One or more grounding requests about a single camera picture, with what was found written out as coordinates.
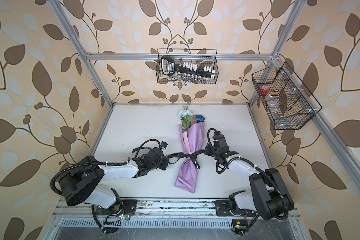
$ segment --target flower bouquet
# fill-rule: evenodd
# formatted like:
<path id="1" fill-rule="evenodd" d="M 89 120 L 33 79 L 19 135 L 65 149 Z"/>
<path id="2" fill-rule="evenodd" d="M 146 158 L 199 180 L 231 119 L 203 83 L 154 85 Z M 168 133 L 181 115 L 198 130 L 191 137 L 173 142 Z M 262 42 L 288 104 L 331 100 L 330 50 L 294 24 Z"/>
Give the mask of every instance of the flower bouquet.
<path id="1" fill-rule="evenodd" d="M 186 160 L 177 175 L 175 187 L 195 193 L 197 169 L 200 168 L 196 158 L 204 152 L 201 148 L 204 143 L 205 118 L 202 115 L 193 116 L 187 107 L 178 113 L 178 117 L 182 121 L 179 130 L 184 152 L 171 154 L 169 157 L 178 157 L 178 159 L 186 157 Z"/>

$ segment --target wire basket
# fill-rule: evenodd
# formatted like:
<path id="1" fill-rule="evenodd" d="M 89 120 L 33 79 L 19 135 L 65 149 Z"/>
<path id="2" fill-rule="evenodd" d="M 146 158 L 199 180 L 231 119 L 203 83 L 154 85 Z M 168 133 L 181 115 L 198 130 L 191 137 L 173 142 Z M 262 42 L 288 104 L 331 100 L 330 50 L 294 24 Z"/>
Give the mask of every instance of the wire basket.
<path id="1" fill-rule="evenodd" d="M 217 50 L 160 48 L 157 50 L 156 76 L 158 83 L 216 84 Z"/>
<path id="2" fill-rule="evenodd" d="M 297 87 L 289 78 L 285 63 L 282 67 L 268 67 L 252 74 L 253 85 L 275 130 L 301 129 L 322 106 L 302 82 Z M 301 91 L 308 91 L 319 108 L 312 106 Z"/>

